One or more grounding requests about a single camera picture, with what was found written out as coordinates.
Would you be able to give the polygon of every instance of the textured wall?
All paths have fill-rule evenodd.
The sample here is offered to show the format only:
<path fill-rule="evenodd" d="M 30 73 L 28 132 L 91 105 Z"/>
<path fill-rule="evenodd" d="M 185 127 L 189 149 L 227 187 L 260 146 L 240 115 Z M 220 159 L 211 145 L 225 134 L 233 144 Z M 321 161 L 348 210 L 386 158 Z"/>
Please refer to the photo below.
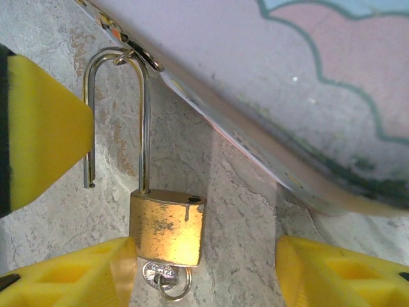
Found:
<path fill-rule="evenodd" d="M 77 95 L 87 59 L 112 45 L 71 1 L 3 0 L 0 26 L 1 43 Z M 101 68 L 96 188 L 82 188 L 78 163 L 32 205 L 1 219 L 0 270 L 127 234 L 129 193 L 137 185 L 135 82 L 126 66 Z M 178 306 L 284 306 L 274 274 L 275 240 L 284 233 L 409 263 L 404 219 L 309 212 L 161 81 L 152 83 L 151 184 L 208 197 L 203 259 L 192 293 Z M 140 274 L 131 305 L 168 306 Z"/>

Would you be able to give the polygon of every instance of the padlock shackle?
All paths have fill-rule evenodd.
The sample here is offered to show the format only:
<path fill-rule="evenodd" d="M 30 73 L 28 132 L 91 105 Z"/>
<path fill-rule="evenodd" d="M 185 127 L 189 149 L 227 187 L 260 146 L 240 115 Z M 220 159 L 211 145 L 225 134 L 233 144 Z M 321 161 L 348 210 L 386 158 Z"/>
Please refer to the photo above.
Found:
<path fill-rule="evenodd" d="M 82 98 L 94 114 L 93 147 L 84 157 L 84 187 L 95 186 L 95 76 L 100 66 L 113 60 L 115 65 L 131 64 L 139 81 L 139 190 L 149 192 L 150 158 L 150 80 L 145 64 L 134 51 L 108 47 L 98 51 L 89 61 L 84 72 Z"/>

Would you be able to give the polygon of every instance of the padlock body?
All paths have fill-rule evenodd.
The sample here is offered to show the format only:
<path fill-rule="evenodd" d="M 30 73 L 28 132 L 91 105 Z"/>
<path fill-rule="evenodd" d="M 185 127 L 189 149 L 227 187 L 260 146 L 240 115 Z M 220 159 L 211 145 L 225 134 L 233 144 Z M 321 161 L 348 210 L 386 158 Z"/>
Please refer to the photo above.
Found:
<path fill-rule="evenodd" d="M 195 267 L 201 256 L 206 198 L 151 189 L 130 195 L 130 236 L 139 257 Z"/>

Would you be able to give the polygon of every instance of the yellow plastic block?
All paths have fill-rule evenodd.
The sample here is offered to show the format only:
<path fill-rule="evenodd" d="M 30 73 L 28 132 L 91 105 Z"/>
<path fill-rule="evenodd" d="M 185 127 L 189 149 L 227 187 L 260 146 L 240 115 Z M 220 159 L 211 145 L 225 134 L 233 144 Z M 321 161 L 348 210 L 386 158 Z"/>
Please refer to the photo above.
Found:
<path fill-rule="evenodd" d="M 0 292 L 1 307 L 126 307 L 137 261 L 131 238 L 119 238 L 22 267 Z"/>
<path fill-rule="evenodd" d="M 92 110 L 29 59 L 8 57 L 11 210 L 35 200 L 90 150 Z"/>
<path fill-rule="evenodd" d="M 275 268 L 287 307 L 407 307 L 409 267 L 281 237 Z"/>

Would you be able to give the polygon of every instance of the padlock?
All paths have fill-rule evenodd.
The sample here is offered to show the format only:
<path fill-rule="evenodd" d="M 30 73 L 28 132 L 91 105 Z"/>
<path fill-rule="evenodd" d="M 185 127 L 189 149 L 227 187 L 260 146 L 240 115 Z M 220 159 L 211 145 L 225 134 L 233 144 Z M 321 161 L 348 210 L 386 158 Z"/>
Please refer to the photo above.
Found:
<path fill-rule="evenodd" d="M 180 267 L 195 267 L 201 256 L 206 198 L 149 188 L 150 87 L 145 64 L 135 51 L 102 49 L 84 73 L 84 101 L 95 110 L 94 83 L 99 66 L 108 60 L 129 63 L 139 80 L 139 188 L 130 195 L 130 236 L 141 258 Z M 84 186 L 94 187 L 95 147 L 84 159 Z"/>

